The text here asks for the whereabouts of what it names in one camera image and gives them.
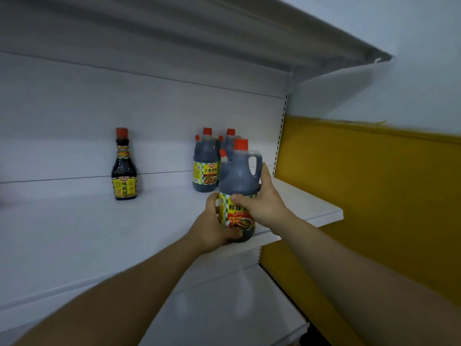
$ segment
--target red bottle cap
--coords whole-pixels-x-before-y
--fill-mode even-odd
[[[117,131],[118,139],[128,139],[128,129],[126,127],[118,127],[115,130]]]
[[[234,141],[234,150],[248,150],[248,140],[239,138]]]

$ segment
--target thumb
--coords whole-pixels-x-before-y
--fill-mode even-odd
[[[241,205],[244,208],[247,208],[248,210],[251,211],[251,204],[254,201],[254,199],[248,198],[246,196],[243,196],[241,194],[233,194],[230,199],[234,204]]]
[[[238,228],[225,228],[224,229],[224,239],[239,239],[242,237],[243,233]]]

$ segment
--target white wall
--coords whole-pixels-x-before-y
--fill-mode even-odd
[[[288,114],[461,134],[461,0],[318,1],[364,27],[387,19],[398,55],[300,84]]]

